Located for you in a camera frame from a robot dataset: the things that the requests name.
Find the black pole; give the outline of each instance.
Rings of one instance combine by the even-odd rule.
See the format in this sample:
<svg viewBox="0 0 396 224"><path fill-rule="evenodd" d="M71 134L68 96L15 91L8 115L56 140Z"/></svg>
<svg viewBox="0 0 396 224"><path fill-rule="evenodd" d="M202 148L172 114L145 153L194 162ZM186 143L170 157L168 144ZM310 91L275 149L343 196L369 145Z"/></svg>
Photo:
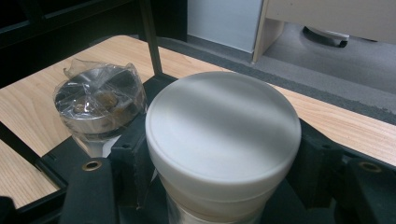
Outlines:
<svg viewBox="0 0 396 224"><path fill-rule="evenodd" d="M160 52L158 51L157 36L155 34L150 0L139 0L139 5L142 13L145 35L148 42L152 68L154 69L154 75L161 76L163 74L163 68L161 66Z"/></svg>
<svg viewBox="0 0 396 224"><path fill-rule="evenodd" d="M24 159L29 161L34 167L35 162L40 157L27 146L15 133L13 133L3 122L0 122L0 139L3 140L9 147L14 149Z"/></svg>

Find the plastic bag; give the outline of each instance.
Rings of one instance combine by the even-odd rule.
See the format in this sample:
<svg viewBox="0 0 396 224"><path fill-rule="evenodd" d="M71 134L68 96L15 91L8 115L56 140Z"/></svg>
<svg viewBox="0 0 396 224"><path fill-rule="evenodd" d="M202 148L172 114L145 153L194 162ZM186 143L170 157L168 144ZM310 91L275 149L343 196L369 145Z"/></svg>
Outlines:
<svg viewBox="0 0 396 224"><path fill-rule="evenodd" d="M71 134L82 141L103 141L115 136L139 113L147 112L143 84L128 63L73 60L64 74L69 78L53 94L55 107Z"/></svg>

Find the wooden tabletop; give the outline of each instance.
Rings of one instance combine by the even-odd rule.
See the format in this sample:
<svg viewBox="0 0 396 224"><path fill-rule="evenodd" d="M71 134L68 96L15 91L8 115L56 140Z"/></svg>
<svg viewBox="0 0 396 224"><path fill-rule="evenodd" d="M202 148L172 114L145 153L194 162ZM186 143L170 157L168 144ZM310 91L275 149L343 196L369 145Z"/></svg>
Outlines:
<svg viewBox="0 0 396 224"><path fill-rule="evenodd" d="M174 77L228 71L168 49L160 49L160 54L163 71ZM64 68L69 68L73 59L117 65L133 63L143 82L153 76L147 43L116 36L1 89L0 120L40 156L70 136L55 109L52 94L66 80ZM275 88L289 99L301 119L333 141L396 165L396 126ZM3 142L0 152L0 195L12 197L17 207L56 190Z"/></svg>

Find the plastic lid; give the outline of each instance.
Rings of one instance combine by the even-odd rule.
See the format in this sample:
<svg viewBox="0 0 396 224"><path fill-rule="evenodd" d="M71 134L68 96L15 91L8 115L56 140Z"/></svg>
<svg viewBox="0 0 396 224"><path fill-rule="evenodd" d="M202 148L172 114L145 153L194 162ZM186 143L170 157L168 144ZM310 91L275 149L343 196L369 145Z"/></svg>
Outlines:
<svg viewBox="0 0 396 224"><path fill-rule="evenodd" d="M273 188L301 140L300 121L281 93L226 72L184 77L162 90L148 109L146 132L153 163L167 181L215 200Z"/></svg>

